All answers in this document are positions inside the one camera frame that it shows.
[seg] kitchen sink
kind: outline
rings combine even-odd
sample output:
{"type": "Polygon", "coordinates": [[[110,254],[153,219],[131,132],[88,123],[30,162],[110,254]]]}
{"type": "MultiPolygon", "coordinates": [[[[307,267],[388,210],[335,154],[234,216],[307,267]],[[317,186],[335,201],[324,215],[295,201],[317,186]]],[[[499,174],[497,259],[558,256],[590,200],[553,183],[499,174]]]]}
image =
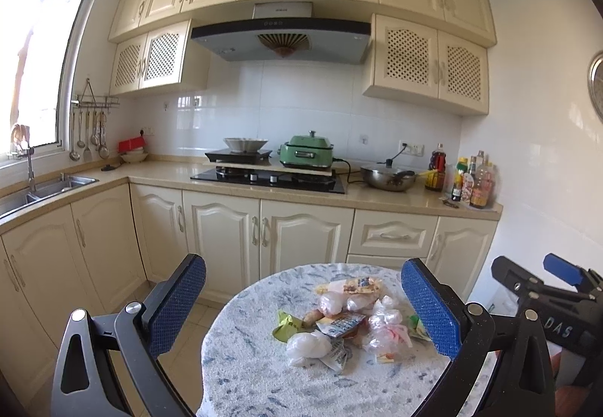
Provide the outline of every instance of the kitchen sink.
{"type": "Polygon", "coordinates": [[[0,218],[33,205],[43,199],[58,196],[63,192],[71,191],[71,189],[97,182],[97,180],[98,179],[92,179],[90,177],[61,174],[56,179],[46,180],[45,182],[36,184],[35,192],[31,192],[29,189],[22,189],[13,192],[13,194],[0,197],[0,218]]]}

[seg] lattice panel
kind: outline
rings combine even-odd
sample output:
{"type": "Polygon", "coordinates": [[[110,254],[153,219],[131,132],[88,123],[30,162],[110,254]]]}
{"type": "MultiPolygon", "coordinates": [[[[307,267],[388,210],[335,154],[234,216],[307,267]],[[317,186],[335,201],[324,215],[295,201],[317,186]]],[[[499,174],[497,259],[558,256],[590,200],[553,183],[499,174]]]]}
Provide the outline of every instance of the lattice panel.
{"type": "Polygon", "coordinates": [[[479,58],[468,49],[448,46],[448,92],[481,102],[482,79],[479,58]]]}
{"type": "Polygon", "coordinates": [[[115,87],[132,84],[136,82],[138,76],[138,54],[141,52],[140,45],[126,46],[120,53],[117,60],[117,71],[115,72],[115,87]]]}
{"type": "Polygon", "coordinates": [[[151,41],[145,71],[146,81],[174,73],[179,38],[177,33],[165,33],[151,41]]]}
{"type": "Polygon", "coordinates": [[[386,75],[429,85],[429,40],[409,29],[388,29],[386,75]]]}

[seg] metal screw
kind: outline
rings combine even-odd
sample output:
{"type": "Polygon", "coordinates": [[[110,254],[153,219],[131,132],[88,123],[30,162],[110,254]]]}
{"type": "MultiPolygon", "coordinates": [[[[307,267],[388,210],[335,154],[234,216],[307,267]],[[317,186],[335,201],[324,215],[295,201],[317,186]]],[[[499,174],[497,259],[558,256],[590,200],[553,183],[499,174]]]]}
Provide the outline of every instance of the metal screw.
{"type": "Polygon", "coordinates": [[[535,321],[538,320],[538,314],[533,310],[526,310],[526,318],[535,321]]]}
{"type": "Polygon", "coordinates": [[[128,313],[138,313],[142,308],[142,305],[137,302],[137,301],[133,301],[132,303],[128,303],[125,306],[125,310],[128,313]]]}
{"type": "Polygon", "coordinates": [[[84,317],[86,316],[86,311],[82,310],[82,309],[77,309],[74,310],[73,313],[71,314],[71,319],[74,322],[79,322],[80,320],[82,320],[84,317]]]}
{"type": "Polygon", "coordinates": [[[471,303],[468,307],[467,310],[469,311],[469,313],[471,315],[475,315],[475,316],[479,316],[484,312],[484,309],[478,305],[477,303],[471,303]]]}

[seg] green lid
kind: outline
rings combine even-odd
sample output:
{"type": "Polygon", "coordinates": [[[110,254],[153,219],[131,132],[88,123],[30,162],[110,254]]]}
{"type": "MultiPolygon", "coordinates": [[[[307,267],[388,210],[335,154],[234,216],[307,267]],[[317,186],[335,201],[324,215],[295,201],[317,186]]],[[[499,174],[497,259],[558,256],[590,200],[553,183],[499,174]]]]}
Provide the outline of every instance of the green lid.
{"type": "Polygon", "coordinates": [[[308,147],[315,149],[333,148],[328,138],[315,136],[315,131],[310,131],[309,135],[295,135],[288,142],[288,145],[295,147],[308,147]]]}

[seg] window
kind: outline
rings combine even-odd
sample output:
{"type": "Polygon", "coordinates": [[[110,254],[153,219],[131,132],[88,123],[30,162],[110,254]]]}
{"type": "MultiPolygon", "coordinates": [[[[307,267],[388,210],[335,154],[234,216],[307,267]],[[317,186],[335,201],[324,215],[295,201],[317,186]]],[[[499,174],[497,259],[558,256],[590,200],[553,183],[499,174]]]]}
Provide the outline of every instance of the window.
{"type": "Polygon", "coordinates": [[[61,75],[82,1],[0,0],[0,160],[14,151],[16,123],[29,126],[32,147],[59,143],[61,75]]]}

